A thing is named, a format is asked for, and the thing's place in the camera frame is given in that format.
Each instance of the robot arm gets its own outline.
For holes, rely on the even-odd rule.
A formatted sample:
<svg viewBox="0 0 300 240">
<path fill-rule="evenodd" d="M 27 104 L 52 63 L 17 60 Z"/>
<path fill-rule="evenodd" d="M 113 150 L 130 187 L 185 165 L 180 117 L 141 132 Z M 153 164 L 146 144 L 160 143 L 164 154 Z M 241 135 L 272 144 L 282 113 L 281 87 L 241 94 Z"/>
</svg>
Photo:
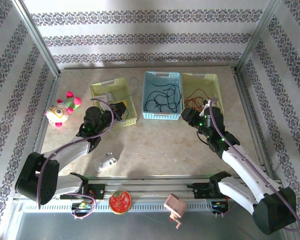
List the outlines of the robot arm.
<svg viewBox="0 0 300 240">
<path fill-rule="evenodd" d="M 225 171 L 219 172 L 209 179 L 212 194 L 223 194 L 232 198 L 252 215 L 255 224 L 267 235 L 296 221 L 293 213 L 277 195 L 279 193 L 296 211 L 294 191 L 290 187 L 281 188 L 249 158 L 240 142 L 225 131 L 224 117 L 218 107 L 212 106 L 212 112 L 209 107 L 205 107 L 202 112 L 186 107 L 181 116 L 191 127 L 196 128 L 199 134 L 206 137 L 206 143 L 212 152 L 229 164 L 246 184 L 242 185 Z"/>
<path fill-rule="evenodd" d="M 126 111 L 126 103 L 121 101 L 111 104 L 110 107 L 114 112 L 115 118 L 121 120 L 122 115 Z M 57 148 L 43 154 L 37 152 L 29 154 L 16 181 L 16 193 L 36 201 L 39 174 L 42 166 L 51 154 L 57 152 L 47 162 L 42 173 L 40 204 L 47 204 L 54 195 L 66 193 L 88 194 L 89 185 L 87 178 L 77 173 L 71 173 L 68 176 L 58 176 L 58 174 L 60 170 L 75 159 L 87 155 L 96 149 L 101 141 L 101 137 L 94 136 L 97 136 L 111 125 L 112 114 L 109 110 L 101 112 L 98 107 L 92 106 L 86 110 L 83 122 L 79 132 L 68 142 L 71 146 L 63 149 Z"/>
</svg>

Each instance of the white wall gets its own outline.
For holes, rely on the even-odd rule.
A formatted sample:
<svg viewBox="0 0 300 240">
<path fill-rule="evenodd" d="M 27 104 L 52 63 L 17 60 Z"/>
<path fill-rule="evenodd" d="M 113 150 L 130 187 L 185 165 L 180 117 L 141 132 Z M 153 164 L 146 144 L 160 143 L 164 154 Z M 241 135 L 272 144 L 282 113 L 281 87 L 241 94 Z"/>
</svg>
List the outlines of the white wall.
<svg viewBox="0 0 300 240">
<path fill-rule="evenodd" d="M 9 0 L 0 0 L 0 238 L 54 76 Z"/>
<path fill-rule="evenodd" d="M 269 0 L 25 0 L 60 69 L 235 66 Z"/>
<path fill-rule="evenodd" d="M 245 68 L 268 158 L 295 191 L 300 217 L 300 1 L 280 3 Z"/>
</svg>

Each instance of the small toy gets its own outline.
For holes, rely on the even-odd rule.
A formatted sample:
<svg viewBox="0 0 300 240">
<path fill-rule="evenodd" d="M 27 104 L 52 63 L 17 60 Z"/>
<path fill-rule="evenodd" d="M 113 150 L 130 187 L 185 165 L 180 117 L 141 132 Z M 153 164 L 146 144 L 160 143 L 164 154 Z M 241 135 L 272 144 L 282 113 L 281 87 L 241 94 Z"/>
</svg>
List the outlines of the small toy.
<svg viewBox="0 0 300 240">
<path fill-rule="evenodd" d="M 81 105 L 81 99 L 77 96 L 75 97 L 71 91 L 66 93 L 66 98 L 65 101 L 58 99 L 44 113 L 49 123 L 55 125 L 57 128 L 60 128 L 62 123 L 69 118 L 69 114 L 74 113 L 75 109 Z"/>
<path fill-rule="evenodd" d="M 185 201 L 180 200 L 176 195 L 170 194 L 163 206 L 171 212 L 170 220 L 175 220 L 178 223 L 176 228 L 179 229 L 181 222 L 178 218 L 181 218 L 184 215 L 185 211 L 188 209 L 188 204 Z"/>
</svg>

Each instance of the plush toy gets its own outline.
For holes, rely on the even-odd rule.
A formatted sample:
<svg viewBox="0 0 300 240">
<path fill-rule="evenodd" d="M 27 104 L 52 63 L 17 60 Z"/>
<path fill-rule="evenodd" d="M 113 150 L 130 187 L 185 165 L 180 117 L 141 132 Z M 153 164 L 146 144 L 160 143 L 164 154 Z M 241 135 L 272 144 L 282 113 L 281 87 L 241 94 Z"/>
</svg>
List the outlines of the plush toy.
<svg viewBox="0 0 300 240">
<path fill-rule="evenodd" d="M 60 128 L 62 123 L 69 118 L 69 114 L 72 114 L 81 104 L 81 99 L 75 97 L 71 91 L 66 93 L 66 98 L 65 101 L 58 99 L 56 103 L 50 106 L 44 113 L 48 118 L 49 123 L 55 125 L 57 128 Z"/>
</svg>

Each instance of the yellow basket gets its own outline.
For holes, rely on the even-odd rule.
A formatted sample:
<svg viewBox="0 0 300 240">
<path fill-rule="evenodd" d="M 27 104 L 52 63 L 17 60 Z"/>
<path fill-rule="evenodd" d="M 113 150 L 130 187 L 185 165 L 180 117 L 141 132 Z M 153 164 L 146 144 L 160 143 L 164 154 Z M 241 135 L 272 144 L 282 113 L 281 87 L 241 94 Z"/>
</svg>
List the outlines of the yellow basket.
<svg viewBox="0 0 300 240">
<path fill-rule="evenodd" d="M 216 74 L 183 73 L 181 80 L 183 102 L 185 102 L 185 100 L 191 96 L 196 89 L 202 89 L 206 92 L 209 98 L 218 98 L 216 106 L 220 108 L 222 114 L 224 114 L 224 107 L 221 100 L 218 77 Z M 207 99 L 202 91 L 196 91 L 191 96 L 191 98 L 195 97 L 203 97 L 204 99 Z"/>
<path fill-rule="evenodd" d="M 127 111 L 123 114 L 121 121 L 116 121 L 112 129 L 119 129 L 137 123 L 137 113 L 135 105 L 124 77 L 112 79 L 109 81 L 99 82 L 90 86 L 92 98 L 102 95 L 103 93 L 112 93 L 115 100 L 112 103 L 126 100 Z M 98 101 L 93 101 L 93 105 L 100 108 Z"/>
</svg>

